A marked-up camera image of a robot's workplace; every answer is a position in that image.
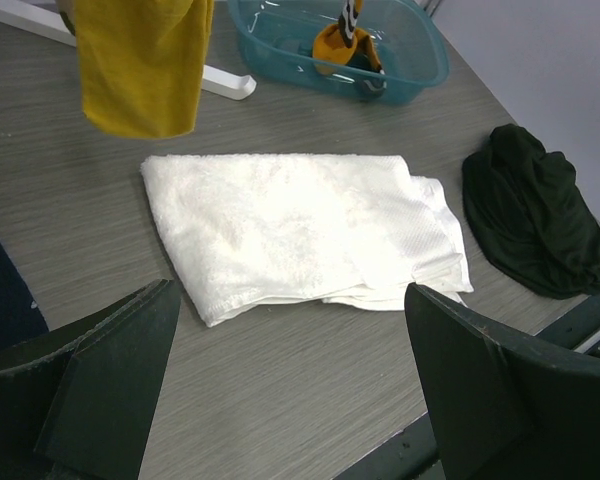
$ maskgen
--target dark green cloth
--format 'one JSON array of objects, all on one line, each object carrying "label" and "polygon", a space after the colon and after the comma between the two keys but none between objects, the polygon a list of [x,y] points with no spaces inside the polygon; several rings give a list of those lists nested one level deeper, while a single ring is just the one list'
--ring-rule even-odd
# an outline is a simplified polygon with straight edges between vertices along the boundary
[{"label": "dark green cloth", "polygon": [[600,293],[600,226],[564,154],[505,125],[462,175],[465,215],[489,262],[543,296]]}]

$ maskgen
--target teal plastic bin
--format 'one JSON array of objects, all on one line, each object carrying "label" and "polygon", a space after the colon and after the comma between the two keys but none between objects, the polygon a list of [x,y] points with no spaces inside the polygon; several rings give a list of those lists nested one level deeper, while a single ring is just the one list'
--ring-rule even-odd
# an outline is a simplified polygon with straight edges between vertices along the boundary
[{"label": "teal plastic bin", "polygon": [[[449,75],[442,36],[412,0],[367,0],[358,18],[358,27],[373,37],[385,75],[311,58],[316,35],[337,23],[341,0],[228,3],[238,28],[241,55],[255,73],[265,77],[337,95],[405,104]],[[335,71],[321,75],[316,64],[332,65]],[[371,79],[386,81],[386,89],[377,98],[361,88]]]}]

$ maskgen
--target black cloth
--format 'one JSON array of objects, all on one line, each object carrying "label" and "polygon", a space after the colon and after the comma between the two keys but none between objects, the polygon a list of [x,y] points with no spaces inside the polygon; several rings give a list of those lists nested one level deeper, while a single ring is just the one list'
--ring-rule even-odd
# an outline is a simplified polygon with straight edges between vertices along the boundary
[{"label": "black cloth", "polygon": [[489,262],[543,296],[600,293],[600,226],[564,154],[505,125],[462,174],[465,215]]},{"label": "black cloth", "polygon": [[29,288],[0,244],[0,350],[48,331]]}]

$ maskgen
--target white fabric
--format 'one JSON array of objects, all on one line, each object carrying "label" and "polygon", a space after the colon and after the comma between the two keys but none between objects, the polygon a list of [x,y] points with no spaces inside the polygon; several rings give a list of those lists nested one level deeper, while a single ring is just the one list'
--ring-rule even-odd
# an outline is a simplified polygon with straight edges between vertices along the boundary
[{"label": "white fabric", "polygon": [[437,180],[402,157],[150,157],[142,174],[167,253],[209,326],[259,304],[321,299],[402,310],[417,282],[473,291]]}]

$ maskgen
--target cloth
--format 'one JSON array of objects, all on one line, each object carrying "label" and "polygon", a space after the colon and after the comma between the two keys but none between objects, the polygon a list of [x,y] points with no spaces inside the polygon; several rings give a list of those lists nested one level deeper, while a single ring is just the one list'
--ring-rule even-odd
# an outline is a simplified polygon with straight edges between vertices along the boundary
[{"label": "cloth", "polygon": [[600,293],[600,227],[561,152],[505,125],[462,173],[465,214],[489,262],[547,297]]},{"label": "cloth", "polygon": [[123,137],[189,133],[213,1],[56,0],[76,35],[86,117]]},{"label": "cloth", "polygon": [[402,157],[150,157],[165,249],[202,319],[320,299],[404,309],[411,282],[471,292],[460,225],[437,180]]},{"label": "cloth", "polygon": [[[356,28],[363,0],[345,0],[337,24],[325,27],[313,42],[312,57],[337,65],[348,65],[384,75],[382,63],[376,52],[371,35]],[[326,65],[316,65],[322,75],[336,71]],[[367,95],[380,96],[387,83],[379,78],[365,77],[358,84]]]},{"label": "cloth", "polygon": [[48,331],[38,304],[0,244],[0,351]]}]

